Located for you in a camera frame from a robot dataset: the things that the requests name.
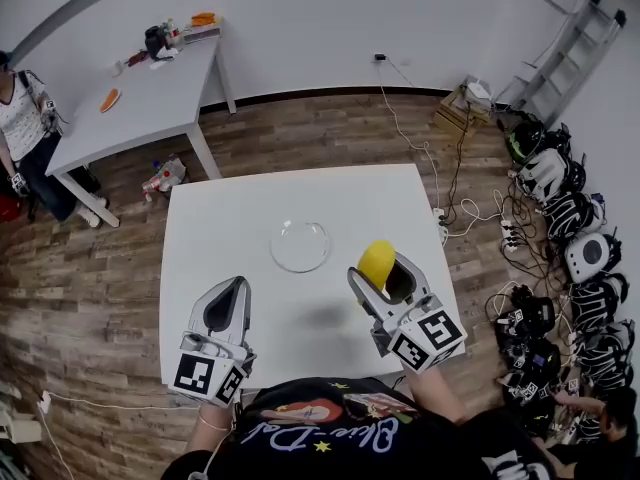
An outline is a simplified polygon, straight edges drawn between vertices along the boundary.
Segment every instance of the floor baseboard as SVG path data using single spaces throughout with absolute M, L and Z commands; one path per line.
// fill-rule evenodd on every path
M 421 96 L 445 97 L 451 91 L 446 89 L 426 89 L 422 87 L 385 87 L 387 94 L 418 94 Z M 359 86 L 359 87 L 326 87 L 323 89 L 304 89 L 301 91 L 276 92 L 273 94 L 263 94 L 261 96 L 250 96 L 236 100 L 237 107 L 247 107 L 260 103 L 271 103 L 274 101 L 295 100 L 299 98 L 314 98 L 320 96 L 341 96 L 345 94 L 375 94 L 380 93 L 380 86 Z M 200 114 L 209 114 L 226 110 L 225 102 L 213 103 L 200 108 Z

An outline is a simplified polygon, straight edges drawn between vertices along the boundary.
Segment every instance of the white table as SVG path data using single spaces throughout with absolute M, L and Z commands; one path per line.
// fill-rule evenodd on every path
M 200 102 L 211 66 L 216 61 L 229 112 L 236 112 L 224 67 L 220 36 L 186 46 L 173 62 L 152 70 L 146 60 L 116 77 L 106 76 L 84 98 L 47 168 L 105 222 L 120 221 L 86 192 L 68 172 L 120 151 L 186 133 L 209 179 L 220 178 L 209 146 L 198 125 Z M 100 105 L 112 89 L 122 95 L 105 113 Z
M 284 221 L 317 222 L 332 250 L 318 269 L 278 267 L 269 242 Z M 425 273 L 459 322 L 447 261 L 413 164 L 343 167 L 229 178 L 174 188 L 162 259 L 160 364 L 175 376 L 182 333 L 207 290 L 233 276 L 251 286 L 247 341 L 258 354 L 243 388 L 310 376 L 359 378 L 401 369 L 380 358 L 347 283 L 371 242 L 389 240 Z M 464 351 L 464 345 L 455 354 Z

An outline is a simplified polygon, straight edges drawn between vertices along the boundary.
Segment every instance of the box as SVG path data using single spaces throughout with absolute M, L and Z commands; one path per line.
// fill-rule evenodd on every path
M 476 130 L 478 129 L 476 121 L 477 120 L 474 117 L 469 117 L 469 126 L 467 126 L 465 138 L 468 139 L 475 135 Z M 441 114 L 440 111 L 433 115 L 433 124 L 456 139 L 462 138 L 464 123 L 460 126 L 457 122 L 450 121 L 446 116 Z
M 455 138 L 461 138 L 466 127 L 466 138 L 473 137 L 480 126 L 489 122 L 490 116 L 486 109 L 475 105 L 471 105 L 468 111 L 469 123 L 467 124 L 467 105 L 462 90 L 458 87 L 442 99 L 440 107 L 433 116 L 433 123 Z

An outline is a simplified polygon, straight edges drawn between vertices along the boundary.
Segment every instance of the orange object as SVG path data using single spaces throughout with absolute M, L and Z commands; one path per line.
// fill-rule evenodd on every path
M 203 27 L 204 25 L 212 25 L 216 22 L 216 15 L 212 12 L 201 12 L 195 16 L 191 16 L 192 27 Z
M 118 101 L 118 98 L 120 98 L 120 94 L 121 93 L 118 89 L 111 89 L 109 91 L 109 95 L 107 96 L 107 99 L 104 100 L 104 103 L 102 105 L 100 105 L 100 112 L 106 112 L 111 107 L 113 107 L 116 101 Z

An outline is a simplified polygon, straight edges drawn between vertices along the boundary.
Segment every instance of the woman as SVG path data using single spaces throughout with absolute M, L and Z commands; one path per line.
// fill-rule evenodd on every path
M 14 190 L 24 195 L 28 186 L 60 222 L 75 212 L 92 228 L 98 227 L 100 217 L 79 203 L 57 179 L 45 174 L 60 142 L 56 114 L 43 109 L 50 98 L 38 77 L 30 71 L 18 75 L 9 69 L 9 61 L 10 55 L 0 51 L 0 161 Z M 82 167 L 70 174 L 81 184 L 88 178 Z M 106 205 L 106 199 L 99 200 Z
M 376 379 L 300 379 L 262 390 L 232 422 L 203 404 L 162 480 L 550 480 L 551 464 L 501 410 L 466 420 L 437 367 L 405 369 L 410 400 Z

